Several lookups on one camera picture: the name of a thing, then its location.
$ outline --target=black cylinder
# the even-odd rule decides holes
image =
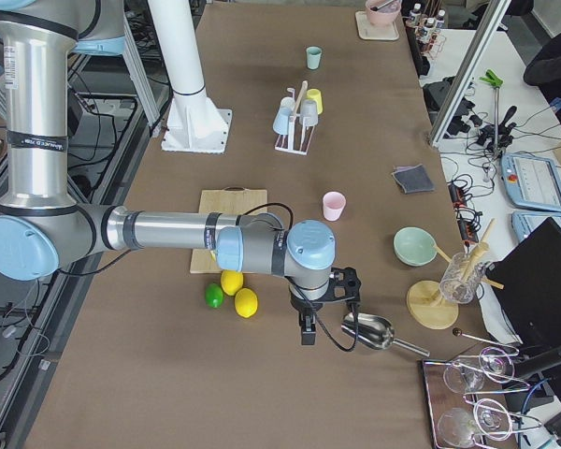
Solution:
[[[559,365],[561,365],[561,346],[516,363],[514,376],[518,379],[528,379],[534,374]]]

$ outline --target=pink bowl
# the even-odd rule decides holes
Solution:
[[[373,11],[370,8],[384,3],[384,0],[366,0],[366,17],[373,25],[390,25],[401,14],[401,0],[395,0],[392,4],[384,7],[380,11]]]

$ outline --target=table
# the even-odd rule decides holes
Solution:
[[[422,77],[420,83],[422,85],[428,82],[442,80],[445,77],[454,76],[463,59],[466,49],[473,38],[473,31],[468,30],[444,30],[443,35],[446,37],[442,51],[432,64],[432,69],[427,77]],[[551,157],[555,162],[553,152],[550,150],[561,145],[561,126],[553,112],[548,108],[548,103],[540,93],[537,87],[528,86],[523,81],[525,64],[511,44],[506,33],[495,33],[492,41],[479,62],[474,73],[474,87],[467,96],[469,100],[477,106],[475,111],[478,114],[487,113],[486,121],[492,123],[494,121],[494,95],[492,88],[479,81],[479,77],[483,76],[486,69],[493,69],[500,78],[504,80],[503,87],[500,92],[499,120],[502,120],[507,109],[515,105],[517,112],[511,119],[513,122],[523,124],[527,122],[522,129],[528,133],[541,133],[547,128],[553,128],[543,133],[544,136],[531,135],[524,136],[522,133],[514,132],[515,140],[507,149],[507,152],[531,152],[540,157]],[[536,112],[543,110],[534,118],[530,118]],[[473,141],[474,131],[470,132],[469,141]],[[443,139],[439,144],[439,150],[443,155],[443,168],[447,181],[457,174],[467,173],[473,180],[474,184],[489,187],[490,182],[483,180],[484,172],[477,167],[468,163],[469,156],[465,155],[464,150],[467,145],[465,135],[460,134],[456,139]],[[515,208],[509,201],[503,182],[500,179],[500,168],[497,165],[497,173],[495,177],[495,191],[489,196],[478,197],[473,200],[473,206],[476,210],[482,211],[481,223],[482,235],[485,227],[491,219],[496,220],[494,230],[490,234],[489,243],[491,245],[490,252],[486,255],[487,260],[502,260],[507,254],[517,246],[517,238],[511,227],[511,213]],[[486,190],[476,189],[476,193],[483,194]],[[500,306],[496,301],[495,295],[490,288],[486,288],[486,296],[482,299],[482,312],[484,315],[484,323],[491,335],[497,337],[502,342],[511,341],[511,332],[503,324]],[[546,421],[555,416],[561,410],[561,404],[555,399],[553,404],[533,409],[531,414],[539,419]],[[546,430],[528,433],[528,438],[532,441],[533,447],[539,446],[548,439]]]
[[[358,270],[362,311],[450,358],[471,343],[421,327],[405,305],[408,288],[438,280],[444,262],[410,268],[392,249],[407,225],[426,228],[447,252],[461,246],[438,154],[425,143],[422,92],[402,25],[398,41],[363,41],[354,12],[208,5],[197,40],[209,96],[234,111],[226,152],[162,152],[154,140],[126,205],[197,210],[202,189],[240,185],[266,188],[297,221],[322,220],[322,195],[340,190],[347,208],[328,223],[335,265]],[[308,45],[324,49],[317,71],[305,68]],[[302,80],[324,98],[305,157],[274,151],[271,130],[285,89]],[[405,196],[391,172],[419,163],[436,192]],[[95,277],[26,447],[429,446],[415,355],[364,347],[343,354],[320,330],[315,346],[300,346],[285,280],[246,275],[260,310],[244,320],[229,298],[209,309],[204,290],[217,277],[190,276],[189,265],[189,251],[148,249]],[[326,306],[322,317],[348,344],[344,313]],[[457,325],[484,333],[477,304],[462,307]]]

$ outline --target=person's arm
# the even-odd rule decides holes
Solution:
[[[539,60],[538,57],[525,68],[524,81],[531,86],[561,80],[561,56]]]

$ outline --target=mint green bowl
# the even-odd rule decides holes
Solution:
[[[412,267],[426,265],[437,256],[433,237],[419,227],[404,227],[393,239],[397,258]]]

